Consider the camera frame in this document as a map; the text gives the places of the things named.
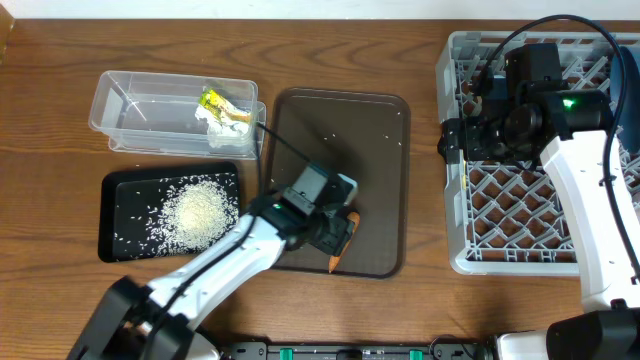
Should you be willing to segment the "orange carrot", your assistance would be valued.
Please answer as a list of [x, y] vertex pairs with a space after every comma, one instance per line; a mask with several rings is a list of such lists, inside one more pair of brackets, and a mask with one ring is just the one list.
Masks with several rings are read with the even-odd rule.
[[328, 272], [329, 273], [333, 273], [336, 268], [338, 267], [338, 265], [340, 264], [342, 257], [345, 255], [345, 253], [347, 252], [347, 249], [349, 248], [349, 245], [351, 243], [351, 240], [353, 238], [354, 233], [357, 231], [359, 224], [360, 224], [360, 214], [358, 212], [351, 212], [347, 215], [347, 219], [349, 221], [349, 225], [351, 226], [351, 228], [348, 230], [348, 239], [347, 242], [345, 243], [343, 249], [341, 250], [340, 254], [337, 256], [331, 256], [328, 262]]

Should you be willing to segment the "dark blue plate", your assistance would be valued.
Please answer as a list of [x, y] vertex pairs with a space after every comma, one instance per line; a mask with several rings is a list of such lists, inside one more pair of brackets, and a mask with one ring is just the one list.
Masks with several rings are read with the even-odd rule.
[[[618, 123], [618, 137], [622, 147], [631, 154], [639, 153], [639, 47], [621, 46], [626, 79], [626, 93]], [[621, 98], [622, 67], [618, 56], [612, 60], [609, 80], [610, 97], [617, 107]]]

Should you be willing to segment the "white tissue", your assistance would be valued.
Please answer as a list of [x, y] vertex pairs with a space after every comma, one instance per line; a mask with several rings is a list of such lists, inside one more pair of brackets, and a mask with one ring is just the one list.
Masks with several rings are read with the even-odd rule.
[[207, 140], [212, 148], [237, 145], [249, 136], [251, 130], [251, 114], [235, 106], [199, 105], [195, 117], [206, 123]]

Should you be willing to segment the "yellow green snack wrapper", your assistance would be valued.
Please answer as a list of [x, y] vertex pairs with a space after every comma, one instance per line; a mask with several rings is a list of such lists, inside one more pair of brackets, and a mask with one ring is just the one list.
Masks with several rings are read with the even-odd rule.
[[251, 120], [249, 112], [236, 107], [212, 88], [203, 91], [198, 103], [218, 120], [222, 120], [224, 116], [242, 123], [249, 123]]

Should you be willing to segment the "light blue rice bowl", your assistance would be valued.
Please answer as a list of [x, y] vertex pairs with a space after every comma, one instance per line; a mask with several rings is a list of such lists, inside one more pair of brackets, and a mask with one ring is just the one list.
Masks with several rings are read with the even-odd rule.
[[344, 174], [339, 173], [338, 177], [342, 181], [342, 188], [345, 192], [343, 205], [348, 206], [358, 193], [358, 184], [355, 180]]

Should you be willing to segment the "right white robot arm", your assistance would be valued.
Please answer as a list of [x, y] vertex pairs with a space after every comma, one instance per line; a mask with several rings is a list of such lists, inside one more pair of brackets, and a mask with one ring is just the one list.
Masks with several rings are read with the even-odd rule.
[[539, 159], [576, 252], [583, 314], [545, 330], [506, 333], [494, 359], [636, 359], [639, 356], [639, 221], [627, 189], [608, 97], [542, 91], [495, 117], [450, 118], [438, 151], [462, 160]]

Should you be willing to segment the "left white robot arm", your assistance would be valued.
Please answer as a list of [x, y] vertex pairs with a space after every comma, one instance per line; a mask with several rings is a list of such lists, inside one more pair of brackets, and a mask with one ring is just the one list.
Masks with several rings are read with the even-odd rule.
[[220, 241], [180, 269], [140, 286], [116, 281], [99, 302], [71, 359], [217, 359], [201, 322], [253, 276], [305, 243], [337, 262], [360, 222], [342, 201], [316, 205], [256, 198]]

